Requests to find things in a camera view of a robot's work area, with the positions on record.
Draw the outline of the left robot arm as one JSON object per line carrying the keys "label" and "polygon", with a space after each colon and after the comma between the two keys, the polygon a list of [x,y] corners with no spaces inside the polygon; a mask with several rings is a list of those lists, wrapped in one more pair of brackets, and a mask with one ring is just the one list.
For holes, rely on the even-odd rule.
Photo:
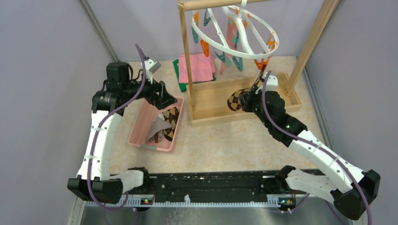
{"label": "left robot arm", "polygon": [[104,207],[117,204],[123,194],[135,189],[144,194],[149,191],[151,182],[143,167],[111,175],[115,132],[121,122],[125,107],[136,99],[144,99],[162,110],[177,102],[170,95],[163,81],[156,81],[153,74],[160,63],[146,59],[142,64],[142,74],[133,78],[132,66],[127,62],[113,62],[106,67],[107,78],[102,89],[92,97],[91,128],[89,141],[82,164],[75,178],[70,178],[67,188],[84,201],[91,201]]}

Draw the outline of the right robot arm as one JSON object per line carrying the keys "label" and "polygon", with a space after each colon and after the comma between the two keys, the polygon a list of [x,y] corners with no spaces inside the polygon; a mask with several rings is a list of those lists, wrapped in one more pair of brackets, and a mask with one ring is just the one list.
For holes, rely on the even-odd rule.
{"label": "right robot arm", "polygon": [[366,172],[352,165],[323,144],[306,125],[286,113],[285,101],[275,91],[239,90],[228,103],[232,109],[254,113],[275,140],[304,156],[323,174],[285,166],[275,180],[279,192],[306,192],[332,203],[351,220],[359,220],[366,213],[368,224],[372,224],[370,204],[377,197],[381,180],[376,171]]}

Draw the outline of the brown argyle sock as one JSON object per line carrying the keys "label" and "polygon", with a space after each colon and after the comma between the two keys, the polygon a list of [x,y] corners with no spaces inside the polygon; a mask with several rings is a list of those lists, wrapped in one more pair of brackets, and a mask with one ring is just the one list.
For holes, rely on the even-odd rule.
{"label": "brown argyle sock", "polygon": [[261,70],[254,83],[248,87],[235,91],[227,100],[227,106],[232,111],[239,111],[242,108],[242,97],[248,98],[248,95],[253,94],[258,88],[260,77],[264,75],[264,70]]}
{"label": "brown argyle sock", "polygon": [[163,130],[163,135],[168,141],[173,141],[176,125],[178,122],[180,111],[177,107],[170,108],[162,112],[164,121],[168,122],[171,127]]}

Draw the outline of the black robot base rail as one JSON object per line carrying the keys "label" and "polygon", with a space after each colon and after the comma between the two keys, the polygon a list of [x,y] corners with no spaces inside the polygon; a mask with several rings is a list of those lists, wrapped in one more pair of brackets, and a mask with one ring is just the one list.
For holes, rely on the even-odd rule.
{"label": "black robot base rail", "polygon": [[144,197],[143,204],[296,207],[300,191],[283,187],[276,174],[277,171],[149,173],[144,170],[143,185],[129,194]]}

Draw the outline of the white sock black stripes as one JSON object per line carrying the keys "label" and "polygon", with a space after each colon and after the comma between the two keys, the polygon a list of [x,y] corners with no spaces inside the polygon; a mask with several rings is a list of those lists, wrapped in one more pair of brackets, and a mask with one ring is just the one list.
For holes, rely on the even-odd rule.
{"label": "white sock black stripes", "polygon": [[165,117],[162,113],[158,114],[158,118],[160,118],[161,120],[165,121]]}

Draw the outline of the grey sock red stripes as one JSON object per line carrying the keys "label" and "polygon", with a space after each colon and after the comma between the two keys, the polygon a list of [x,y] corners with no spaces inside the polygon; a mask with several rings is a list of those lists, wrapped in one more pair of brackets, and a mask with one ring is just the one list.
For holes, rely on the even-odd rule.
{"label": "grey sock red stripes", "polygon": [[170,128],[171,125],[168,122],[161,120],[160,118],[156,118],[148,131],[146,136],[146,141],[149,143],[160,143],[163,139],[163,130]]}

